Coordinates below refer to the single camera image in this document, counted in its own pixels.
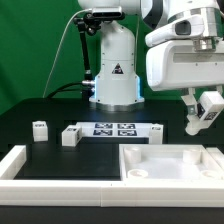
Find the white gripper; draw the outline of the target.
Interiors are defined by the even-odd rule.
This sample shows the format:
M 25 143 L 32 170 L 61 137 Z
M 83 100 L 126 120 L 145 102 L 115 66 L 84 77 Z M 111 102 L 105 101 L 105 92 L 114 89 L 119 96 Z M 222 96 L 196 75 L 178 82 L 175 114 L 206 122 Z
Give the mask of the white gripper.
M 196 52 L 191 40 L 165 42 L 148 50 L 146 72 L 153 91 L 184 89 L 181 99 L 187 119 L 193 122 L 197 115 L 194 88 L 217 85 L 216 91 L 224 93 L 224 42 L 219 42 L 215 51 L 204 52 Z

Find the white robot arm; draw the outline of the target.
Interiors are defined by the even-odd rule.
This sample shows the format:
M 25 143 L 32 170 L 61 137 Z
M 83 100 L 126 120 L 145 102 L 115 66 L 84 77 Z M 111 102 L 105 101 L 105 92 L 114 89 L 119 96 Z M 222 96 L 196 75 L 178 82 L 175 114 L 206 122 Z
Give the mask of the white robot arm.
M 197 87 L 224 84 L 224 43 L 217 0 L 78 0 L 88 11 L 88 31 L 99 29 L 101 69 L 91 103 L 107 110 L 140 104 L 134 71 L 134 35 L 118 21 L 139 15 L 152 29 L 146 35 L 148 85 L 154 91 L 186 89 L 191 122 L 209 123 L 224 110 L 219 90 L 194 98 Z

